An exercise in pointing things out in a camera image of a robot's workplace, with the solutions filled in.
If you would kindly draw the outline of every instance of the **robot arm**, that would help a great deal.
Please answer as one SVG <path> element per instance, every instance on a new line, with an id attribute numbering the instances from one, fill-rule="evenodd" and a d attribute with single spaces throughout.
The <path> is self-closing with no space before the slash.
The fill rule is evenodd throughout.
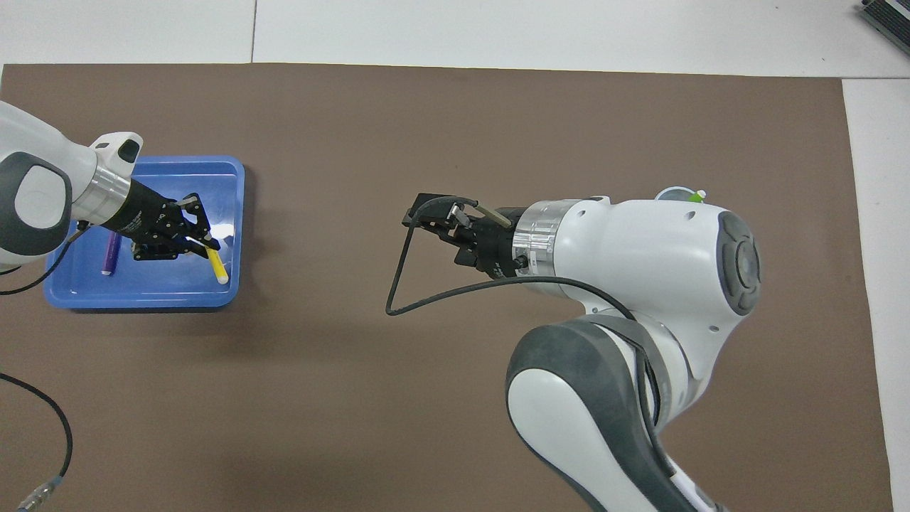
<path id="1" fill-rule="evenodd" d="M 206 258 L 206 247 L 217 250 L 198 195 L 170 200 L 130 178 L 141 148 L 142 138 L 131 132 L 80 146 L 0 102 L 0 272 L 53 251 L 70 220 L 132 239 L 137 259 L 174 259 L 190 251 Z"/>
<path id="2" fill-rule="evenodd" d="M 459 247 L 459 265 L 584 306 L 585 316 L 521 339 L 506 402 L 526 446 L 596 511 L 723 510 L 658 434 L 701 396 L 757 303 L 758 251 L 739 217 L 680 189 L 615 205 L 540 201 L 498 219 L 420 194 L 405 217 Z"/>

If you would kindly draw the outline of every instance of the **purple marker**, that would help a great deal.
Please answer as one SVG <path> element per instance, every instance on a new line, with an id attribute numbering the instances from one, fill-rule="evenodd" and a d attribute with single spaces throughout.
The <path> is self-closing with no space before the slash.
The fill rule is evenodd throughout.
<path id="1" fill-rule="evenodd" d="M 103 275 L 111 275 L 116 269 L 116 257 L 120 252 L 120 239 L 123 237 L 116 231 L 111 231 L 107 237 L 107 253 L 105 254 L 105 265 L 101 267 Z"/>

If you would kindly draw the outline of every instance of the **yellow highlighter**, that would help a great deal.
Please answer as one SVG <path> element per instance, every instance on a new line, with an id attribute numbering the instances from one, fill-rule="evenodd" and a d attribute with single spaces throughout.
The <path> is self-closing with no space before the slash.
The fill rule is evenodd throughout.
<path id="1" fill-rule="evenodd" d="M 215 271 L 215 278 L 218 279 L 218 283 L 228 284 L 228 271 L 225 270 L 225 264 L 221 262 L 218 251 L 206 247 L 206 254 L 208 255 L 208 261 L 212 264 L 212 270 Z"/>

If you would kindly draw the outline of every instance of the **white tile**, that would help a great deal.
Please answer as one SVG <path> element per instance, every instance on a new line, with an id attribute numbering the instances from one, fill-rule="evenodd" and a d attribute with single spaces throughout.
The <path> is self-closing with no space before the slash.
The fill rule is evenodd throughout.
<path id="1" fill-rule="evenodd" d="M 910 80 L 845 80 L 895 510 L 910 511 Z"/>
<path id="2" fill-rule="evenodd" d="M 0 62 L 249 62 L 255 0 L 0 1 Z"/>
<path id="3" fill-rule="evenodd" d="M 910 77 L 859 0 L 258 0 L 255 62 Z"/>

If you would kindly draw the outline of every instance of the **blue plastic tray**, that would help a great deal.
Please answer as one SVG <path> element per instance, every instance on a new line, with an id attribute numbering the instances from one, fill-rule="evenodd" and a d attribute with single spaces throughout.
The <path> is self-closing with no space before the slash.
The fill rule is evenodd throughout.
<path id="1" fill-rule="evenodd" d="M 176 260 L 134 261 L 131 240 L 120 242 L 116 270 L 101 274 L 110 231 L 94 227 L 73 242 L 45 281 L 45 297 L 58 308 L 215 308 L 231 302 L 240 284 L 244 169 L 233 157 L 140 157 L 133 177 L 159 194 L 182 199 L 197 192 L 206 208 L 218 255 L 230 281 L 218 284 L 208 260 L 193 253 Z M 49 268 L 60 249 L 47 258 Z"/>

